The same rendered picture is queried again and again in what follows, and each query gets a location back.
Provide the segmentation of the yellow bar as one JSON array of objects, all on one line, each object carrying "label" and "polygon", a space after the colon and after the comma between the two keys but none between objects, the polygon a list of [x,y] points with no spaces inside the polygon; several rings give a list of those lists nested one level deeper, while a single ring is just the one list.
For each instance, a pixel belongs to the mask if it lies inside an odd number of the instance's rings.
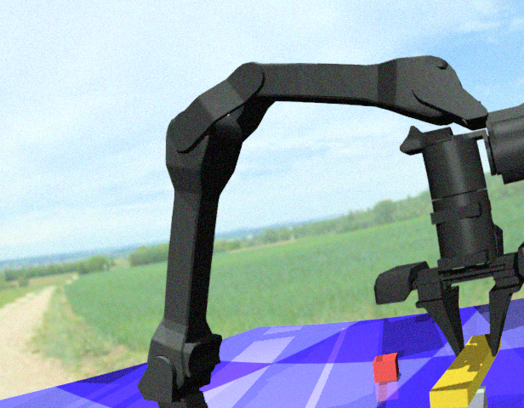
[{"label": "yellow bar", "polygon": [[468,407],[492,366],[490,334],[472,336],[430,391],[430,408]]}]

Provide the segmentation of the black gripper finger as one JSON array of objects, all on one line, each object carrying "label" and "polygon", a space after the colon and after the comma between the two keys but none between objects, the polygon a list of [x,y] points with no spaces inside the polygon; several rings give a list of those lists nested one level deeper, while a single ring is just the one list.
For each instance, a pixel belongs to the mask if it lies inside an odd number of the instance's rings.
[{"label": "black gripper finger", "polygon": [[521,278],[520,283],[514,285],[499,287],[494,285],[488,293],[490,310],[490,349],[492,351],[492,357],[495,357],[498,352],[512,294],[520,291],[523,283],[524,277]]},{"label": "black gripper finger", "polygon": [[464,334],[459,312],[459,286],[452,286],[444,297],[415,303],[425,309],[441,329],[457,357],[464,349]]}]

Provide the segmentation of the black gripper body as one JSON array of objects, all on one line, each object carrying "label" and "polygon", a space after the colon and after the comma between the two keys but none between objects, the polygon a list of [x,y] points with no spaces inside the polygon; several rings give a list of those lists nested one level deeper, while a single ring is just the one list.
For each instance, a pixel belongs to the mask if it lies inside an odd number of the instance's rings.
[{"label": "black gripper body", "polygon": [[434,200],[432,206],[431,225],[436,224],[441,254],[438,267],[430,269],[422,261],[379,274],[374,283],[377,305],[403,302],[413,290],[418,291],[419,302],[442,298],[453,283],[492,276],[496,287],[520,283],[524,241],[518,252],[497,254],[487,189]]}]

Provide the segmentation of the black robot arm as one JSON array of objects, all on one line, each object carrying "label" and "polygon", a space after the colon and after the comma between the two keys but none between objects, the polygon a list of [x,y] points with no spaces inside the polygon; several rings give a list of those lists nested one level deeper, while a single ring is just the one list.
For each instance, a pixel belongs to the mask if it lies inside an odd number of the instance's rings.
[{"label": "black robot arm", "polygon": [[487,112],[440,57],[373,65],[243,63],[196,97],[166,132],[174,207],[165,309],[137,385],[144,400],[157,401],[159,408],[208,408],[200,388],[211,383],[222,342],[206,316],[219,196],[242,143],[275,101],[373,106],[472,130],[454,135],[450,127],[424,133],[410,127],[400,151],[422,153],[431,200],[487,187],[480,139],[492,176],[502,174],[504,184],[524,180],[524,103]]}]

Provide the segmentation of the red cube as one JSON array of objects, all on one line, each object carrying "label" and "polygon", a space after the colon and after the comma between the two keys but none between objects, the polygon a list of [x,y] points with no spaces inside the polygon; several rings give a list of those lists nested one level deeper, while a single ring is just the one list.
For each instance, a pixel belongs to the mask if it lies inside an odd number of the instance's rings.
[{"label": "red cube", "polygon": [[375,383],[397,380],[399,374],[397,356],[397,353],[393,353],[375,357],[372,363]]}]

